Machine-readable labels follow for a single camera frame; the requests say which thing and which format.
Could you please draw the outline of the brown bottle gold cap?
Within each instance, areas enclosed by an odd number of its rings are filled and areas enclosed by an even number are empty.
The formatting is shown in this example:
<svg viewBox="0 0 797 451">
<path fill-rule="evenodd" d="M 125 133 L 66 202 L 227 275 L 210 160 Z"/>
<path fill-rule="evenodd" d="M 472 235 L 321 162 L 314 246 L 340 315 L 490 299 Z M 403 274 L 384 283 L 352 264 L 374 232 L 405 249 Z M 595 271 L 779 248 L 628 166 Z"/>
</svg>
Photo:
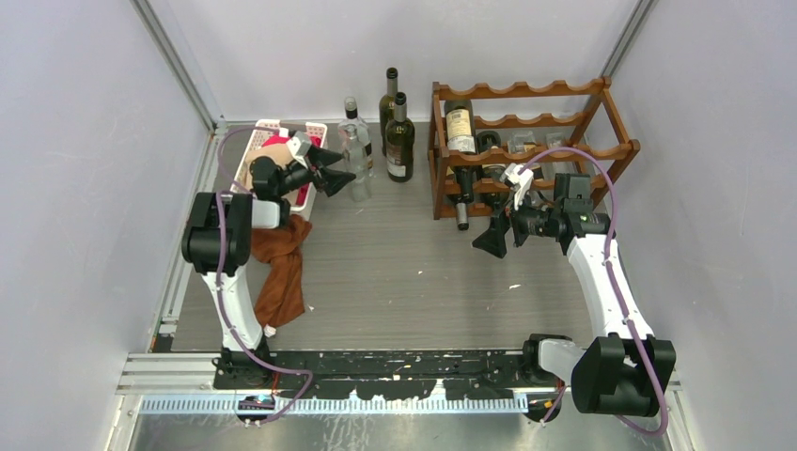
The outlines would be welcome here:
<svg viewBox="0 0 797 451">
<path fill-rule="evenodd" d="M 457 228 L 459 231 L 469 229 L 468 206 L 474 200 L 473 171 L 470 166 L 449 167 L 451 179 L 459 186 L 458 194 L 451 194 L 448 198 L 452 202 L 455 212 Z"/>
</svg>

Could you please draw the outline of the clear square liquor bottle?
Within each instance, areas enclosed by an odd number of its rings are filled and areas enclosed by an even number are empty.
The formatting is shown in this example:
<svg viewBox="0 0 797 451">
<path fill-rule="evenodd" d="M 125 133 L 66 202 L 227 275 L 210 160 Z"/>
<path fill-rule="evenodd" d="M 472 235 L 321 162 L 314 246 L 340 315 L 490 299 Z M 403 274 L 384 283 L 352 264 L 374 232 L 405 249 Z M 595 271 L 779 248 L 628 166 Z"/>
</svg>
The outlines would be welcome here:
<svg viewBox="0 0 797 451">
<path fill-rule="evenodd" d="M 546 149 L 547 147 L 536 138 L 531 130 L 514 131 L 508 140 L 508 151 L 511 154 L 539 153 Z"/>
</svg>

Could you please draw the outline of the dark wine bottle front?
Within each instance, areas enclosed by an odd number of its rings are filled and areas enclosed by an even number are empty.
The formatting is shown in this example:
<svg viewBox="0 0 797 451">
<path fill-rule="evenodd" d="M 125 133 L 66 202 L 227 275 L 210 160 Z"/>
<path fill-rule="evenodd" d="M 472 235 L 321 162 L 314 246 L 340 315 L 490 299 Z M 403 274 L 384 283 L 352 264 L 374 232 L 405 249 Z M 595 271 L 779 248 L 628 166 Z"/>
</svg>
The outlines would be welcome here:
<svg viewBox="0 0 797 451">
<path fill-rule="evenodd" d="M 489 153 L 494 148 L 501 149 L 502 140 L 498 132 L 482 131 L 476 135 L 476 144 L 478 153 L 485 154 Z M 477 173 L 479 174 L 480 179 L 490 179 L 492 181 L 497 181 L 505 172 L 506 168 L 507 165 L 505 163 L 486 163 L 481 165 L 481 168 L 477 170 Z M 482 193 L 480 198 L 485 204 L 497 209 L 507 202 L 508 193 Z"/>
</svg>

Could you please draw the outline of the brown wooden wine rack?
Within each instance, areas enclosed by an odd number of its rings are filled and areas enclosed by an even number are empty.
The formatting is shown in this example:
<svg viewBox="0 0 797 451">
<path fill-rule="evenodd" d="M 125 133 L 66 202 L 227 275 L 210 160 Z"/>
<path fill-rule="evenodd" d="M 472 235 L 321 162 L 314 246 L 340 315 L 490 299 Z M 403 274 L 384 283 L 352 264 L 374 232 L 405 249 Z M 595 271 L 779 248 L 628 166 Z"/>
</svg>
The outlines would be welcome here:
<svg viewBox="0 0 797 451">
<path fill-rule="evenodd" d="M 574 163 L 580 173 L 585 173 L 586 156 L 588 156 L 597 161 L 610 161 L 612 164 L 607 173 L 609 179 L 612 182 L 616 182 L 640 151 L 640 143 L 638 140 L 632 139 L 625 128 L 610 91 L 611 84 L 612 80 L 609 77 L 596 78 L 582 86 L 571 86 L 564 80 L 555 80 L 545 87 L 533 87 L 526 82 L 516 82 L 506 88 L 493 88 L 486 83 L 478 83 L 465 90 L 457 90 L 438 82 L 433 83 L 428 144 L 433 218 L 439 220 L 455 216 L 455 210 L 445 204 L 445 197 L 458 194 L 461 191 L 459 185 L 447 177 L 447 172 L 457 166 L 482 166 L 488 163 L 526 163 L 532 158 L 539 156 L 543 163 Z M 482 154 L 467 155 L 451 149 L 447 145 L 447 126 L 445 124 L 445 114 L 443 113 L 444 101 L 574 96 L 587 96 L 588 100 L 581 112 L 569 117 L 555 117 L 550 113 L 543 113 L 530 119 L 519 118 L 515 115 L 505 115 L 496 120 L 487 120 L 477 116 L 475 117 L 475 125 L 477 130 L 572 127 L 573 131 L 565 142 L 582 150 L 586 153 L 586 156 L 567 150 L 555 150 L 551 154 L 544 156 L 542 152 L 546 147 L 543 145 L 519 154 L 512 154 L 508 151 L 507 146 L 502 146 L 501 148 L 492 148 Z M 604 108 L 617 137 L 617 145 L 604 150 L 594 149 L 582 142 L 586 136 L 587 128 L 600 107 Z"/>
</svg>

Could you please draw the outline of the tall slim clear bottle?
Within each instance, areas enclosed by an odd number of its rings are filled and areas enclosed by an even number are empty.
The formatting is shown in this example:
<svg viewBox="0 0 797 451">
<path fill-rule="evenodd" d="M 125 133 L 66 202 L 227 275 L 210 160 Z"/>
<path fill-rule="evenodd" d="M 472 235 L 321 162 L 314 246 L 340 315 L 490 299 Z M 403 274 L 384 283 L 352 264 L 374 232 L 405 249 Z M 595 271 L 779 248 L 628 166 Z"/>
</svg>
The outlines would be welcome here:
<svg viewBox="0 0 797 451">
<path fill-rule="evenodd" d="M 354 202 L 366 201 L 371 197 L 370 174 L 366 145 L 361 139 L 360 128 L 355 125 L 344 125 L 340 129 L 342 153 L 346 169 L 355 175 L 349 184 Z"/>
</svg>

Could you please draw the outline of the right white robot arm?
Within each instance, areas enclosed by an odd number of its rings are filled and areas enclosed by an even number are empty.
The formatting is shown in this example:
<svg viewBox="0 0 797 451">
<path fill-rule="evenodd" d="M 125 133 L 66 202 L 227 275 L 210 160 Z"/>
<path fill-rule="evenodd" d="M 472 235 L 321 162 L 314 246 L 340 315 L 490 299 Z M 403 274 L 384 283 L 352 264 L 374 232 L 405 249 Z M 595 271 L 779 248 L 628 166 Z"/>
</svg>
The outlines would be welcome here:
<svg viewBox="0 0 797 451">
<path fill-rule="evenodd" d="M 656 338 L 635 304 L 618 260 L 611 217 L 594 210 L 587 175 L 556 175 L 550 206 L 528 199 L 533 180 L 532 171 L 516 165 L 499 177 L 511 198 L 473 245 L 504 257 L 508 232 L 515 246 L 532 236 L 555 240 L 576 273 L 594 339 L 581 349 L 563 335 L 531 335 L 521 362 L 524 378 L 542 386 L 556 377 L 570 388 L 582 413 L 656 415 L 677 353 L 671 341 Z"/>
</svg>

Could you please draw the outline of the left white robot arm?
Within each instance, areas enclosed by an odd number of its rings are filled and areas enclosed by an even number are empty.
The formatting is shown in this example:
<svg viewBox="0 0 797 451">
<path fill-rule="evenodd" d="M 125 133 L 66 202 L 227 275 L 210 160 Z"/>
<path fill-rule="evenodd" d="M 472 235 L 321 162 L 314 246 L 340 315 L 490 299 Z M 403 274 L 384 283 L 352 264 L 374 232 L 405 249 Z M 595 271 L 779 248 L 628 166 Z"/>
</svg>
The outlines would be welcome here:
<svg viewBox="0 0 797 451">
<path fill-rule="evenodd" d="M 222 325 L 216 369 L 253 388 L 268 384 L 279 368 L 270 359 L 247 286 L 252 231 L 288 224 L 290 203 L 285 196 L 289 192 L 312 184 L 332 196 L 356 178 L 335 169 L 343 158 L 338 152 L 312 143 L 290 149 L 292 160 L 286 166 L 266 155 L 252 160 L 248 164 L 251 184 L 242 193 L 196 194 L 181 239 L 182 256 L 208 286 Z"/>
</svg>

